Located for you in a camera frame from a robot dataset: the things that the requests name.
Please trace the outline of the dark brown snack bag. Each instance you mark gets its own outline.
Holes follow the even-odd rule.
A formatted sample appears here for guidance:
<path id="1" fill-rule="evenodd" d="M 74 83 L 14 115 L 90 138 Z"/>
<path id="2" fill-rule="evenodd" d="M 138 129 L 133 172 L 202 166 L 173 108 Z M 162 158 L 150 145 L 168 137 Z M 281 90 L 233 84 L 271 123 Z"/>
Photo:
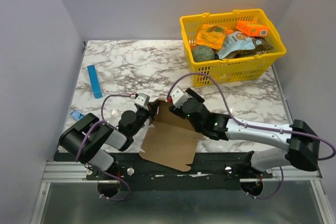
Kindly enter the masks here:
<path id="1" fill-rule="evenodd" d="M 249 37 L 246 42 L 238 46 L 238 50 L 231 52 L 226 58 L 233 59 L 265 54 L 272 49 L 273 46 L 266 39 L 262 37 Z"/>

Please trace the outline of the small blue block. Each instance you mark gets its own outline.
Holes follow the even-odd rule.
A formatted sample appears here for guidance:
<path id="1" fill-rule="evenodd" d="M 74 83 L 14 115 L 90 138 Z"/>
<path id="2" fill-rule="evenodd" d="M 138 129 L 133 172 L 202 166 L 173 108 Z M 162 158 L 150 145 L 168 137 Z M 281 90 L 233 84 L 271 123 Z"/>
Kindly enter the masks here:
<path id="1" fill-rule="evenodd" d="M 76 121 L 80 121 L 82 118 L 85 117 L 84 114 L 82 114 L 80 111 L 78 110 L 73 110 L 71 113 L 70 113 L 70 116 Z"/>

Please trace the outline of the orange snack pouch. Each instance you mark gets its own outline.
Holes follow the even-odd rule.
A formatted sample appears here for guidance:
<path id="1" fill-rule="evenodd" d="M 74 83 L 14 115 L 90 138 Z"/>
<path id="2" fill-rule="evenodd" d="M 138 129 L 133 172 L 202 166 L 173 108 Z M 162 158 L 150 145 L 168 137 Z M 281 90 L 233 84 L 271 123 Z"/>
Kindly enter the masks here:
<path id="1" fill-rule="evenodd" d="M 227 28 L 219 25 L 203 24 L 196 36 L 196 44 L 220 50 L 226 39 Z"/>

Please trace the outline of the light blue snack bag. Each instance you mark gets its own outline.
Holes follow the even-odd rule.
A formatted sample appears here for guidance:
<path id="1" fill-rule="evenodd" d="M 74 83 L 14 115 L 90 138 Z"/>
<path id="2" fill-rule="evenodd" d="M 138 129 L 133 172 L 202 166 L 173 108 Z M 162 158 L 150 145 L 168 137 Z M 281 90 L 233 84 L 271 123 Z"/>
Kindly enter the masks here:
<path id="1" fill-rule="evenodd" d="M 255 48 L 251 37 L 241 31 L 235 31 L 226 37 L 222 48 L 217 51 L 217 55 L 222 60 L 234 51 L 253 50 Z"/>

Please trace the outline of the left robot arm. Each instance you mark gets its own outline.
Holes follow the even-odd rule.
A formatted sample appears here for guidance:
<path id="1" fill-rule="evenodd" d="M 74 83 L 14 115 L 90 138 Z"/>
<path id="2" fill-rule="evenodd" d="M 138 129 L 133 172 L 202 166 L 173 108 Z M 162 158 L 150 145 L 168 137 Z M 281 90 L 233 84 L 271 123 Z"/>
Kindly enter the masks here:
<path id="1" fill-rule="evenodd" d="M 116 175 L 117 161 L 101 148 L 102 145 L 121 152 L 127 150 L 145 122 L 155 118 L 158 106 L 157 102 L 150 102 L 146 109 L 137 105 L 135 112 L 123 112 L 117 129 L 89 113 L 62 133 L 59 145 L 78 162 L 97 167 L 104 179 L 112 179 Z"/>

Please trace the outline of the orange carton box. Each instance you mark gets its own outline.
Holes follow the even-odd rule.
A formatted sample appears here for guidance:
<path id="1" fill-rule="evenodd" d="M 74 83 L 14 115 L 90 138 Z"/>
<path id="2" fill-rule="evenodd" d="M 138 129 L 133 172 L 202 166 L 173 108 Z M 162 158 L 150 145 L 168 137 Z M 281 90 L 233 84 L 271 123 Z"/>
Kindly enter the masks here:
<path id="1" fill-rule="evenodd" d="M 243 20 L 237 22 L 236 29 L 250 37 L 266 37 L 269 31 L 269 27 L 258 22 Z"/>

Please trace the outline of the aluminium frame rail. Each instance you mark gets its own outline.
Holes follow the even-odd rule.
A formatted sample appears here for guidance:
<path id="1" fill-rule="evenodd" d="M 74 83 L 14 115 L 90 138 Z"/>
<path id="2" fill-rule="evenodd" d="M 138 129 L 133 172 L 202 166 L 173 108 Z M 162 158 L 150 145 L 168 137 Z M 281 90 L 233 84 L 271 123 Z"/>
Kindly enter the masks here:
<path id="1" fill-rule="evenodd" d="M 32 223 L 328 223 L 319 173 L 284 167 L 281 191 L 254 200 L 240 191 L 133 193 L 116 203 L 99 198 L 96 183 L 73 162 L 49 162 Z"/>

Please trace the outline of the green round melon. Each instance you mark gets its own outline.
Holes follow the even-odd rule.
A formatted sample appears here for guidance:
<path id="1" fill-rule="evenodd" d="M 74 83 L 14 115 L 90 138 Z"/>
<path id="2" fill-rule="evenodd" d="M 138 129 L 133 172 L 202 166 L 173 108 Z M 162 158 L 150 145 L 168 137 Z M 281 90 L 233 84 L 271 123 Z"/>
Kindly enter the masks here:
<path id="1" fill-rule="evenodd" d="M 192 49 L 192 56 L 195 62 L 212 61 L 215 59 L 213 49 L 204 45 L 195 46 Z"/>

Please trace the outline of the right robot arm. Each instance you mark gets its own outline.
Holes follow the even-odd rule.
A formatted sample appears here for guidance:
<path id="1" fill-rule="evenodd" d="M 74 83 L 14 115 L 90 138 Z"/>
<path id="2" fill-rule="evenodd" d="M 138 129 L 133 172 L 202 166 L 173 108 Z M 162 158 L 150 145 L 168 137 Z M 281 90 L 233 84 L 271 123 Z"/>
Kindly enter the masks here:
<path id="1" fill-rule="evenodd" d="M 249 178 L 267 169 L 291 165 L 297 169 L 315 172 L 318 169 L 319 141 L 303 121 L 294 132 L 289 124 L 271 125 L 236 119 L 227 114 L 210 112 L 204 99 L 188 88 L 176 88 L 169 95 L 169 111 L 187 119 L 195 132 L 211 140 L 240 140 L 270 145 L 271 149 L 254 152 L 250 160 L 241 165 L 242 173 Z"/>

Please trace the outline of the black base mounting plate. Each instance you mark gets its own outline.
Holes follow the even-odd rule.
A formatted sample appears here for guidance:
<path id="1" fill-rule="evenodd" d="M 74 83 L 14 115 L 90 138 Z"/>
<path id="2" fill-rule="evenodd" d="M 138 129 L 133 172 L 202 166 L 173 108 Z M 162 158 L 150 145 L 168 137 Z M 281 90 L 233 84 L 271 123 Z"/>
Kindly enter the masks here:
<path id="1" fill-rule="evenodd" d="M 182 191 L 182 190 L 244 190 L 260 195 L 267 179 L 281 178 L 274 172 L 259 172 L 251 168 L 252 153 L 197 153 L 187 172 L 169 168 L 142 159 L 136 153 L 115 153 L 117 167 L 103 173 L 91 166 L 85 179 L 90 182 L 107 181 L 99 189 L 114 187 L 112 176 L 123 179 L 132 191 Z"/>

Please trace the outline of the long blue bar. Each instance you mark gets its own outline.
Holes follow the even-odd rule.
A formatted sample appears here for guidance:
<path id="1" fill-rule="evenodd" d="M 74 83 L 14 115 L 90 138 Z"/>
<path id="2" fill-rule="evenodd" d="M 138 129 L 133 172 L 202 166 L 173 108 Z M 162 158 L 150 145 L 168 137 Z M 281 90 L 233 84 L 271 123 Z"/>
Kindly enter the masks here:
<path id="1" fill-rule="evenodd" d="M 98 80 L 98 75 L 97 75 L 95 66 L 89 65 L 87 66 L 87 70 L 88 70 L 88 75 L 89 75 L 89 80 L 90 80 L 93 96 L 96 99 L 102 98 L 102 91 L 100 88 L 100 83 Z"/>

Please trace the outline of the brown cardboard box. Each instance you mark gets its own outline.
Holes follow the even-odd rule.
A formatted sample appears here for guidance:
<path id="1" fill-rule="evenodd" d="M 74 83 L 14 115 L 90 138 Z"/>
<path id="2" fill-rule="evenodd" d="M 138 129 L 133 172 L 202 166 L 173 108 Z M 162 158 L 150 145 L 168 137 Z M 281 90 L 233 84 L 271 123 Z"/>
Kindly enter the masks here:
<path id="1" fill-rule="evenodd" d="M 150 123 L 139 155 L 144 160 L 188 172 L 203 136 L 194 131 L 188 120 L 171 113 L 168 102 L 163 99 L 156 102 L 155 120 Z"/>

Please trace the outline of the yellow plastic basket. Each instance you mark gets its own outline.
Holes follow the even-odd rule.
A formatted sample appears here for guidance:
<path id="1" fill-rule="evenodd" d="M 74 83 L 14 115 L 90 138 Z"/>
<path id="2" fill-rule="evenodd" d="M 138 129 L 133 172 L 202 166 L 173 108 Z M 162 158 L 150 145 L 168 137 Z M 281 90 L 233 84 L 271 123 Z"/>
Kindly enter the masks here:
<path id="1" fill-rule="evenodd" d="M 195 62 L 190 45 L 196 45 L 196 36 L 203 24 L 219 25 L 229 30 L 239 21 L 254 21 L 269 28 L 266 41 L 272 50 L 260 51 L 255 55 L 234 59 Z M 245 81 L 259 78 L 277 59 L 287 53 L 277 28 L 260 8 L 235 9 L 228 13 L 187 15 L 180 18 L 184 55 L 189 72 L 210 75 L 218 83 Z"/>

